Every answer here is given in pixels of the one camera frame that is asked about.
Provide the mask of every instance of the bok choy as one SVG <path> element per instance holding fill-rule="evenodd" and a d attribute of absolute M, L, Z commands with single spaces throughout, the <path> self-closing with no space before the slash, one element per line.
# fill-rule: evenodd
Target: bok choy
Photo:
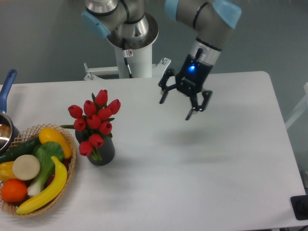
<path fill-rule="evenodd" d="M 44 190 L 48 178 L 54 172 L 54 162 L 51 157 L 56 156 L 59 161 L 63 161 L 64 154 L 61 145 L 49 141 L 34 149 L 35 156 L 40 163 L 40 171 L 28 187 L 28 195 L 35 196 Z"/>

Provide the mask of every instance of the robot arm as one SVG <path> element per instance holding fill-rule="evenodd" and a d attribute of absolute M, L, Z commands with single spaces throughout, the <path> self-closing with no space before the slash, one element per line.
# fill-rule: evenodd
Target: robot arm
<path fill-rule="evenodd" d="M 226 0 L 166 0 L 165 9 L 171 17 L 199 32 L 180 72 L 175 75 L 173 69 L 168 69 L 159 82 L 163 93 L 160 103 L 175 88 L 190 97 L 192 108 L 186 117 L 189 120 L 193 113 L 206 109 L 212 91 L 203 89 L 203 83 L 235 29 L 241 9 Z M 176 83 L 167 86 L 171 76 L 175 76 Z M 204 99 L 198 105 L 200 92 Z"/>
<path fill-rule="evenodd" d="M 120 78 L 147 77 L 152 69 L 151 44 L 157 38 L 158 26 L 144 12 L 144 0 L 85 0 L 85 4 L 87 10 L 82 13 L 82 18 L 94 34 L 107 37 L 121 51 L 140 51 L 130 63 L 132 68 L 125 53 L 119 55 L 118 69 L 124 70 L 124 64 L 127 67 L 127 71 L 119 72 Z M 173 69 L 167 69 L 159 82 L 163 93 L 160 103 L 175 88 L 190 97 L 192 108 L 186 117 L 189 120 L 193 113 L 207 107 L 212 91 L 203 89 L 203 83 L 235 29 L 241 9 L 227 0 L 166 0 L 165 10 L 175 20 L 198 31 L 181 70 L 175 74 Z M 151 49 L 151 55 L 141 53 L 146 47 Z M 171 76 L 175 76 L 176 84 L 167 86 Z M 204 99 L 198 105 L 197 94 L 200 92 Z"/>

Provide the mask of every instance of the pot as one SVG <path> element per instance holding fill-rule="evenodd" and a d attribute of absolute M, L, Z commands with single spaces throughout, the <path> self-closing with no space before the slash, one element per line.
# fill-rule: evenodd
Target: pot
<path fill-rule="evenodd" d="M 0 91 L 0 154 L 3 154 L 8 149 L 19 134 L 18 129 L 6 115 L 7 98 L 16 75 L 16 70 L 10 70 Z"/>

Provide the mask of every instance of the blue pot handle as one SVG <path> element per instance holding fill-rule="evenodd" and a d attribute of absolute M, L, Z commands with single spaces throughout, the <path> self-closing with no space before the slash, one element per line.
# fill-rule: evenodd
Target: blue pot handle
<path fill-rule="evenodd" d="M 0 91 L 0 112 L 6 112 L 6 102 L 7 98 L 17 75 L 17 71 L 12 69 L 9 71 L 8 76 L 6 77 L 2 89 Z"/>

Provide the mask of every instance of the toy vegetable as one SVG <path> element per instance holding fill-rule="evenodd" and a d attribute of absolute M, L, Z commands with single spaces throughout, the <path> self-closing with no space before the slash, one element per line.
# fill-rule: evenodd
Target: toy vegetable
<path fill-rule="evenodd" d="M 65 137 L 56 129 L 53 128 L 43 128 L 39 134 L 39 141 L 44 144 L 48 141 L 53 141 L 61 145 L 64 153 L 64 159 L 69 159 L 72 156 L 72 149 L 65 139 Z"/>
<path fill-rule="evenodd" d="M 16 179 L 16 176 L 13 173 L 13 163 L 14 161 L 4 162 L 0 164 L 0 180 L 7 182 L 8 180 Z"/>
<path fill-rule="evenodd" d="M 45 183 L 54 172 L 54 163 L 51 157 L 56 156 L 60 161 L 63 161 L 63 150 L 56 142 L 49 141 L 36 149 L 33 156 L 39 160 L 41 170 L 28 187 L 29 196 L 35 196 L 44 189 Z"/>
<path fill-rule="evenodd" d="M 3 155 L 0 155 L 0 163 L 14 161 L 21 155 L 31 154 L 35 146 L 40 144 L 39 137 L 27 140 L 18 146 L 7 150 Z"/>
<path fill-rule="evenodd" d="M 38 159 L 33 155 L 22 155 L 13 163 L 13 173 L 20 180 L 31 180 L 40 170 Z"/>

